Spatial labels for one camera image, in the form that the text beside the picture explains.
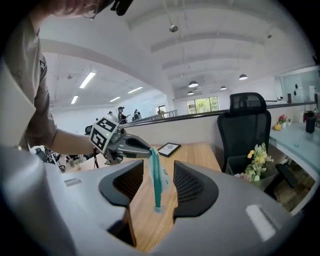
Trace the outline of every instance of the smoke detector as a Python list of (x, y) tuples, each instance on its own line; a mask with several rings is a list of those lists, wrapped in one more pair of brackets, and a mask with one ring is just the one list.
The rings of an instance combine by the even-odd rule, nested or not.
[(178, 31), (178, 26), (176, 25), (171, 25), (170, 28), (169, 28), (170, 32), (174, 33), (174, 32), (177, 32)]

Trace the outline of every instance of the window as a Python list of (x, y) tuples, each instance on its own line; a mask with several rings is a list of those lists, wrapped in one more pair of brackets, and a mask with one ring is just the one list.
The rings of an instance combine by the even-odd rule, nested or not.
[(187, 100), (186, 107), (188, 114), (205, 113), (219, 110), (218, 97), (198, 98)]

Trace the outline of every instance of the person's arm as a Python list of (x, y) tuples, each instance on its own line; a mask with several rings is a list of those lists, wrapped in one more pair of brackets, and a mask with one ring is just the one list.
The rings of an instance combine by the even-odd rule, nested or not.
[(83, 155), (94, 152), (94, 146), (89, 140), (89, 136), (69, 133), (58, 129), (51, 144), (45, 146), (59, 154)]

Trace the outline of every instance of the shirt sleeve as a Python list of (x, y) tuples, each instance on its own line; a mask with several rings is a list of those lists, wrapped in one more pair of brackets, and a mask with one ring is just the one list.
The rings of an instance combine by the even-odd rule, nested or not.
[(50, 97), (46, 85), (46, 75), (40, 81), (34, 98), (36, 111), (26, 129), (30, 147), (50, 145), (56, 135), (57, 126), (50, 111)]

